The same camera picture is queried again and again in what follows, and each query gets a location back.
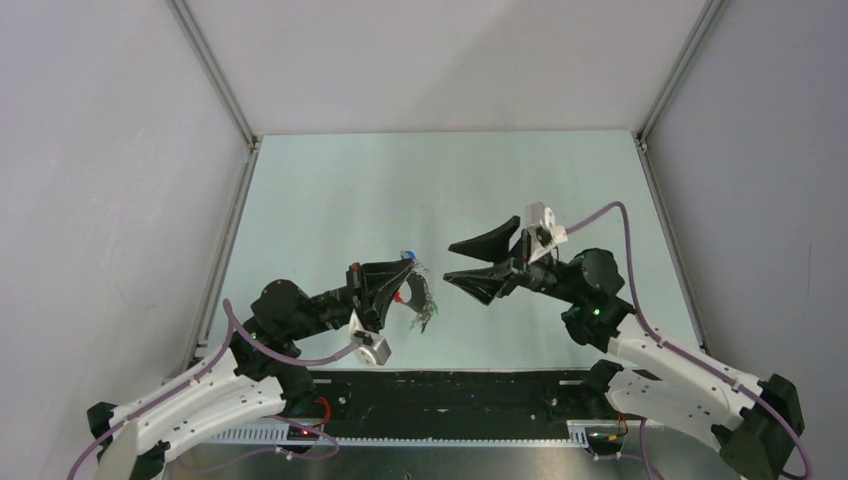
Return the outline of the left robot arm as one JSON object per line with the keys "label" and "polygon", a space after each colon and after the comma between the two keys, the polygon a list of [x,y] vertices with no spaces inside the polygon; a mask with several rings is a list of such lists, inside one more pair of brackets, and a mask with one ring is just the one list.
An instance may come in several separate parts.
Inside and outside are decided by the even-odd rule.
{"label": "left robot arm", "polygon": [[352,263],[342,286],[310,296],[296,283],[265,285],[241,321],[222,302],[222,344],[153,392],[122,405],[99,402],[86,413],[93,442],[71,467],[97,458],[98,475],[153,479],[184,452],[264,417],[304,416],[317,393],[311,368],[356,355],[384,365],[381,331],[402,286],[419,272],[414,258]]}

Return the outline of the red-handled key organizer with rings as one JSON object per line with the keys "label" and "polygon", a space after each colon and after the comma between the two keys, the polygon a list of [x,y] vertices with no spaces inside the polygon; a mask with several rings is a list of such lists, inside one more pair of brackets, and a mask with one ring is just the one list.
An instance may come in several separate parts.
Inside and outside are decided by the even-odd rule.
{"label": "red-handled key organizer with rings", "polygon": [[438,306],[427,277],[413,270],[405,279],[401,288],[394,294],[394,302],[402,304],[415,314],[411,330],[417,329],[423,334],[429,322],[438,314]]}

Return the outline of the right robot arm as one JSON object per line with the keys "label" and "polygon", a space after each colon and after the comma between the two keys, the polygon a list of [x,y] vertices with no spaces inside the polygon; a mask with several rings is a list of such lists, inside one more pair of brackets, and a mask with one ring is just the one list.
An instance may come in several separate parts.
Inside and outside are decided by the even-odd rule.
{"label": "right robot arm", "polygon": [[567,304],[561,318],[571,339],[599,350],[580,394],[583,409],[604,418],[616,410],[655,420],[716,451],[745,479],[781,479],[798,451],[804,419],[796,386],[773,374],[760,378],[650,325],[620,297],[624,278],[612,252],[586,249],[557,258],[565,229],[549,221],[501,226],[451,244],[455,254],[484,262],[445,280],[490,304],[524,288]]}

